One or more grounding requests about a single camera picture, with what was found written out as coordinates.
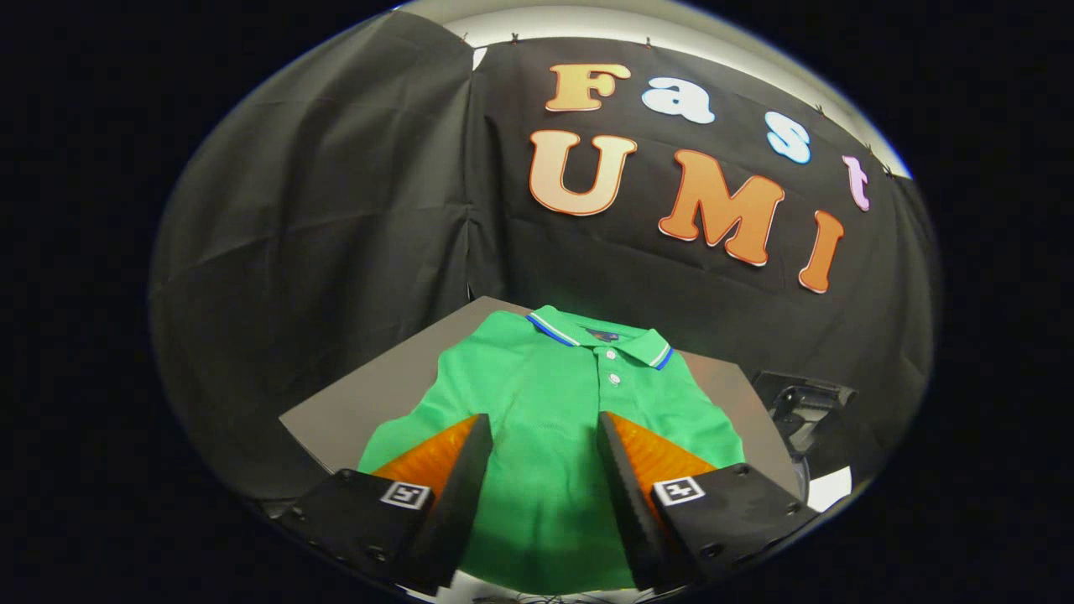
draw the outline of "gray table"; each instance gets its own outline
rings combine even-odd
[[[462,342],[495,311],[531,313],[479,298],[314,394],[279,420],[329,472],[357,468],[377,427],[410,413],[424,397],[436,379],[440,353]],[[697,385],[734,423],[746,461],[798,497],[786,447],[738,365],[679,353]]]

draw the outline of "screw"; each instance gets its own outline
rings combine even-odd
[[[371,545],[369,547],[366,547],[365,548],[365,553],[369,558],[373,558],[374,560],[376,560],[377,562],[383,562],[383,561],[388,560],[388,556],[384,555],[384,550],[380,549],[379,547],[377,547],[375,545]]]
[[[724,552],[724,546],[719,543],[711,543],[701,548],[702,558],[715,558]]]

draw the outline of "wall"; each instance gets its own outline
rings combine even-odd
[[[589,6],[555,0],[418,0],[397,10],[442,25],[478,47],[526,38],[607,38],[687,53],[749,73],[801,99],[819,104],[832,121],[870,145],[900,176],[911,177],[899,155],[853,103],[770,44],[714,16],[666,0],[587,0]]]

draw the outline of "orange letter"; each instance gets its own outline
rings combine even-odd
[[[619,195],[626,156],[638,149],[638,144],[630,139],[594,136],[593,146],[600,149],[597,176],[589,192],[576,193],[563,187],[563,171],[567,168],[567,152],[581,138],[562,130],[538,130],[529,140],[537,147],[529,168],[529,192],[545,207],[575,216],[608,210]]]
[[[630,77],[630,70],[621,64],[557,64],[549,71],[555,72],[555,98],[545,103],[548,111],[593,111],[600,109],[600,101],[590,98],[590,90],[601,97],[615,91],[615,81]]]
[[[703,153],[680,149],[674,154],[682,166],[679,197],[671,215],[659,221],[666,235],[694,241],[698,231],[694,225],[698,206],[705,240],[715,246],[735,225],[735,236],[724,248],[731,258],[764,267],[768,262],[768,232],[772,228],[775,206],[783,201],[783,188],[764,176],[751,176],[735,195],[730,195],[720,163]]]
[[[828,270],[836,257],[836,242],[843,239],[843,225],[822,210],[817,210],[813,218],[816,219],[816,241],[809,264],[798,273],[798,283],[810,291],[824,293],[828,291]]]

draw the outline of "polo shirt collar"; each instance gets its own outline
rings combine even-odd
[[[671,358],[674,349],[654,329],[641,330],[627,326],[590,319],[570,313],[557,311],[554,306],[545,305],[528,316],[529,322],[537,326],[546,335],[566,346],[608,346],[622,350],[642,363],[662,370]],[[611,331],[628,336],[625,341],[603,342],[585,331],[590,327],[600,331]]]

